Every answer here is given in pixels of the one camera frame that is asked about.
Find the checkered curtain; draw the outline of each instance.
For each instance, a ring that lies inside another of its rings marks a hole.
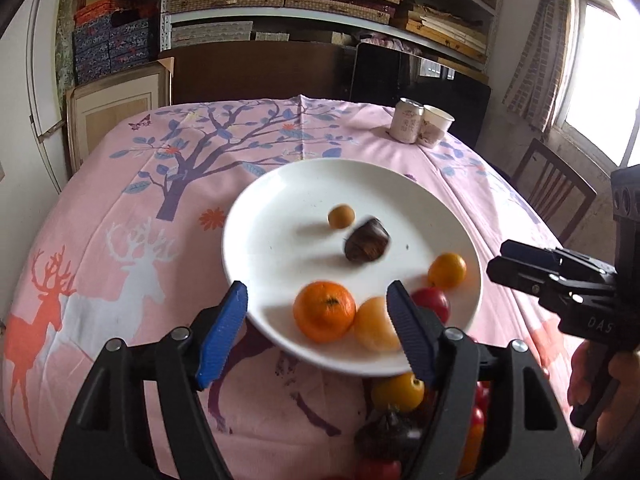
[[[562,81],[572,2],[540,0],[527,44],[502,100],[509,110],[543,133],[551,126]]]

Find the paper cup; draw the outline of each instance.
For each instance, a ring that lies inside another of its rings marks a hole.
[[[444,138],[453,121],[455,118],[444,110],[424,105],[418,142],[427,148],[434,148]]]

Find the orange deer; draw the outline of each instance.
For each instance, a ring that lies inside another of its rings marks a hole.
[[[49,257],[49,261],[44,266],[44,279],[42,283],[38,282],[36,263],[43,253],[43,251],[38,251],[38,254],[36,254],[31,261],[31,282],[40,292],[40,294],[38,294],[40,307],[32,323],[28,323],[21,317],[9,314],[6,330],[6,347],[4,348],[5,358],[14,363],[14,373],[11,377],[11,391],[9,393],[11,422],[15,428],[14,393],[15,387],[20,384],[24,413],[27,416],[27,423],[33,445],[38,453],[38,445],[33,435],[31,417],[29,415],[27,372],[33,368],[38,354],[45,345],[49,324],[51,323],[56,332],[59,332],[62,328],[60,294],[63,296],[71,296],[75,292],[75,289],[72,289],[75,276],[72,276],[69,271],[71,262],[68,262],[64,272],[60,273],[65,256],[65,246],[62,246],[62,250],[59,253],[55,253]]]

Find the shelf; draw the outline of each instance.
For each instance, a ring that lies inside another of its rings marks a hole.
[[[193,22],[195,20],[212,20],[216,18],[250,18],[252,16],[271,16],[274,18],[302,18],[304,20],[317,20],[319,22],[340,23],[350,27],[374,30],[388,36],[393,36],[401,40],[411,41],[421,46],[432,48],[446,56],[460,60],[469,66],[482,70],[484,65],[470,57],[464,56],[452,48],[446,47],[435,41],[428,40],[399,28],[383,25],[382,23],[370,22],[361,18],[352,18],[343,14],[333,14],[331,12],[321,12],[320,10],[289,9],[289,7],[225,7],[224,9],[190,10],[188,12],[178,12],[169,14],[168,19],[171,25],[177,23]]]

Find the bolt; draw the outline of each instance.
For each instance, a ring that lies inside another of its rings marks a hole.
[[[174,341],[184,341],[189,337],[190,330],[185,326],[179,326],[171,330],[171,339]]]
[[[529,347],[527,346],[527,344],[524,341],[521,341],[520,339],[514,339],[513,341],[511,341],[511,347],[516,352],[520,352],[520,353],[524,353],[527,350],[529,350]]]
[[[113,339],[109,339],[107,344],[104,346],[109,352],[117,352],[122,348],[122,339],[114,337]]]
[[[464,337],[464,334],[462,333],[462,330],[452,327],[447,328],[444,331],[444,337],[451,341],[460,341]]]

